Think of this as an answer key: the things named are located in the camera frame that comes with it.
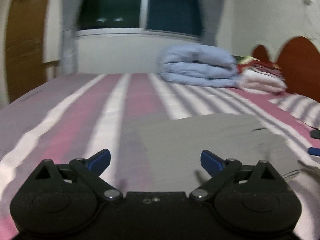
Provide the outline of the folded red cloth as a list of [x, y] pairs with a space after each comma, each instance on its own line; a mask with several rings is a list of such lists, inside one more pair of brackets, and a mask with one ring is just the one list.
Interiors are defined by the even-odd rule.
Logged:
[[240, 73], [244, 72], [246, 69], [250, 69], [257, 73], [282, 77], [280, 67], [275, 63], [260, 61], [251, 56], [241, 59], [237, 64], [237, 68]]

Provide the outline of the folded light blue duvet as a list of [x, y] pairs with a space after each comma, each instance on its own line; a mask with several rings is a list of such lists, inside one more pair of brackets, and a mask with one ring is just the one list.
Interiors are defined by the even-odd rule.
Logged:
[[201, 87], [236, 87], [236, 59], [228, 51], [202, 44], [165, 48], [158, 58], [158, 74], [167, 82]]

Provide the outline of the grey right curtain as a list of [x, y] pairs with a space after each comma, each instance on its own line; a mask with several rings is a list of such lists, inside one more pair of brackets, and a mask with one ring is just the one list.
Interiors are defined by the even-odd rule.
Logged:
[[232, 49], [233, 0], [200, 0], [203, 44]]

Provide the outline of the aluminium frame window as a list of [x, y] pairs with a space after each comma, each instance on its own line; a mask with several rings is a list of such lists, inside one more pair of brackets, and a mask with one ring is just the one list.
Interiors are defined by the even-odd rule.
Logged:
[[83, 0], [80, 30], [143, 29], [187, 36], [203, 31], [199, 0]]

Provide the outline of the brown wooden door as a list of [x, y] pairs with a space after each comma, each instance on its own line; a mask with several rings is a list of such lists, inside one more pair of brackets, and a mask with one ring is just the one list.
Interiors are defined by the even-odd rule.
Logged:
[[48, 0], [12, 0], [5, 38], [5, 72], [13, 102], [47, 81], [43, 39]]

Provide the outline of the grey fleece pants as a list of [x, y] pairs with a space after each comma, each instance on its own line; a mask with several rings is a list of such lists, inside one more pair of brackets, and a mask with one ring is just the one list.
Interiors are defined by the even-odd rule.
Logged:
[[209, 179], [200, 164], [203, 150], [246, 165], [267, 160], [284, 177], [300, 171], [284, 138], [255, 116], [211, 114], [181, 120], [157, 116], [125, 121], [116, 185], [124, 192], [191, 192]]

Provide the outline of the grey left curtain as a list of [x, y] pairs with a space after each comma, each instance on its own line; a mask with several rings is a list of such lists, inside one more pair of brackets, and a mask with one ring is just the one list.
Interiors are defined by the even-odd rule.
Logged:
[[61, 73], [76, 72], [75, 34], [83, 0], [62, 0]]

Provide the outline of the wooden chair by door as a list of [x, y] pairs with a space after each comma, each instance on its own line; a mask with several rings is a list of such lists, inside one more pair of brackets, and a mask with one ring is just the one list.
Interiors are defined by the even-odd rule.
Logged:
[[45, 62], [42, 65], [46, 70], [47, 81], [50, 81], [59, 75], [59, 66], [60, 66], [59, 60]]

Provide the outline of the folded white pink blanket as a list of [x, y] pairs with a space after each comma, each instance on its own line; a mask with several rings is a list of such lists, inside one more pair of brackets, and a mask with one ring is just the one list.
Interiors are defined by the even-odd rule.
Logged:
[[258, 90], [269, 94], [278, 94], [287, 90], [287, 85], [280, 78], [251, 69], [246, 69], [240, 75], [237, 86], [242, 90]]

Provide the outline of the red wooden headboard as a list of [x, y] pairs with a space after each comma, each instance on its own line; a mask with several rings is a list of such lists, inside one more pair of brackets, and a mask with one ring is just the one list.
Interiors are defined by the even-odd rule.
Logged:
[[318, 49], [306, 37], [295, 36], [286, 41], [275, 61], [285, 79], [286, 92], [319, 102], [319, 61]]

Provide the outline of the grey curtain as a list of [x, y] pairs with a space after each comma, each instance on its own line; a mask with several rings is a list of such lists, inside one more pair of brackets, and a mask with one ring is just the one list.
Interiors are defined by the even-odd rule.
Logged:
[[83, 0], [62, 0], [61, 73], [76, 72], [75, 34]]
[[233, 0], [200, 0], [203, 44], [232, 49]]

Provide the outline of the striped pink grey bed sheet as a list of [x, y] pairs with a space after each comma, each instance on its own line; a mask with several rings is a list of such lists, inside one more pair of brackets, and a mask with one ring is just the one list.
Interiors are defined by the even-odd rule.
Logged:
[[9, 206], [43, 159], [65, 164], [89, 158], [102, 149], [111, 163], [102, 179], [115, 182], [122, 129], [126, 120], [181, 120], [211, 114], [255, 116], [270, 132], [284, 138], [300, 171], [284, 177], [302, 204], [295, 233], [319, 239], [319, 147], [307, 122], [319, 108], [295, 107], [294, 96], [236, 88], [208, 88], [167, 83], [156, 74], [74, 74], [57, 77], [1, 109], [1, 239], [17, 235]]

